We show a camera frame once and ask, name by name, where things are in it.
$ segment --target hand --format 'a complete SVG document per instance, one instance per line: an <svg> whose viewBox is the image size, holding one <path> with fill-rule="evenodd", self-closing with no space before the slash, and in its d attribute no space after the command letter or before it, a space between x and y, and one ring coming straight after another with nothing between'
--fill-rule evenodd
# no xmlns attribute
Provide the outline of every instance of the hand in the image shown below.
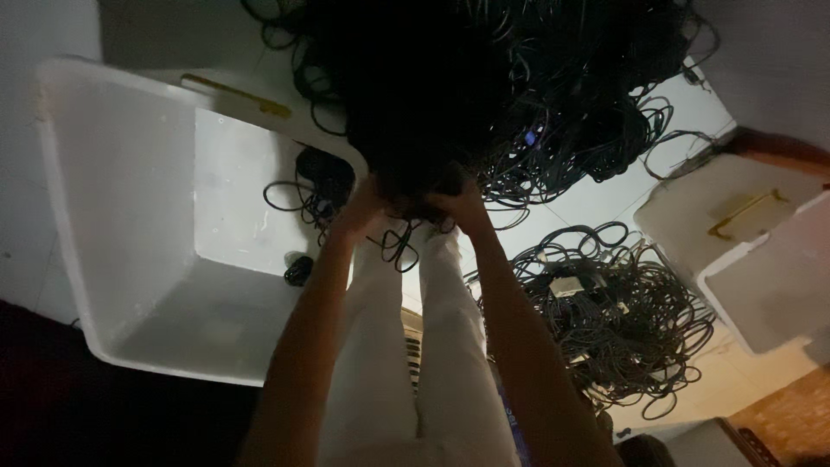
<svg viewBox="0 0 830 467"><path fill-rule="evenodd" d="M429 194L427 201L436 208L450 214L462 232L473 237L481 232L493 230L490 216L481 200L481 192L474 179L468 179L461 187L461 194Z"/></svg>
<svg viewBox="0 0 830 467"><path fill-rule="evenodd" d="M370 175L360 184L351 199L331 224L332 238L357 242L376 224L382 222L387 203L378 196L378 184Z"/></svg>

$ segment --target wooden floor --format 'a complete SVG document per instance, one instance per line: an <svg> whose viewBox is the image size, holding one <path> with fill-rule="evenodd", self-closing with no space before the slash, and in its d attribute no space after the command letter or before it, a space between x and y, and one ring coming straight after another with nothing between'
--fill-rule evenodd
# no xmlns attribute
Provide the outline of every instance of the wooden floor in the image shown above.
<svg viewBox="0 0 830 467"><path fill-rule="evenodd" d="M751 429L782 465L830 455L830 366L766 396L729 421Z"/></svg>

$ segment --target white storage box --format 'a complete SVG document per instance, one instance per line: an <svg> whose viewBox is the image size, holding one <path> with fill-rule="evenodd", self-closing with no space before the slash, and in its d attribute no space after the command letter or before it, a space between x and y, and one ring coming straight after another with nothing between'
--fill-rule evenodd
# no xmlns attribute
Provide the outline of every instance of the white storage box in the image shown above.
<svg viewBox="0 0 830 467"><path fill-rule="evenodd" d="M317 241L262 189L293 179L295 140L353 163L359 154L310 127L307 107L267 115L241 97L65 58L37 77L49 190L92 352L260 385L300 292L281 277L283 256ZM273 195L297 205L289 189Z"/></svg>
<svg viewBox="0 0 830 467"><path fill-rule="evenodd" d="M744 347L830 326L830 199L819 178L722 155L658 185L634 214Z"/></svg>

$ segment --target leg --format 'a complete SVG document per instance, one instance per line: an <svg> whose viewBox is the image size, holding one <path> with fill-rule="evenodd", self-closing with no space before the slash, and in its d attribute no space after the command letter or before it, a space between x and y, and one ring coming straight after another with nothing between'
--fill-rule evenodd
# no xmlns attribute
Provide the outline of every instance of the leg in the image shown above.
<svg viewBox="0 0 830 467"><path fill-rule="evenodd" d="M457 232L421 252L423 347L418 409L422 436L475 456L479 465L519 465L513 435L487 364L484 320L464 287Z"/></svg>
<svg viewBox="0 0 830 467"><path fill-rule="evenodd" d="M401 274L363 241L344 298L343 344L320 430L320 459L415 440L417 412L401 323Z"/></svg>

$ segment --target person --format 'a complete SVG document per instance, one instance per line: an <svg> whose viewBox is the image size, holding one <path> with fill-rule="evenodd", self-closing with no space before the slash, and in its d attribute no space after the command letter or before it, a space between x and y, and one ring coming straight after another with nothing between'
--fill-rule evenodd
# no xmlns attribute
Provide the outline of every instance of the person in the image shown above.
<svg viewBox="0 0 830 467"><path fill-rule="evenodd" d="M370 175L330 226L237 465L519 465L486 350L532 465L623 465L516 282L475 183L428 201L472 241L483 310L464 286L457 232L419 227L427 233L417 245L424 328L415 397L401 274L365 239L389 222Z"/></svg>

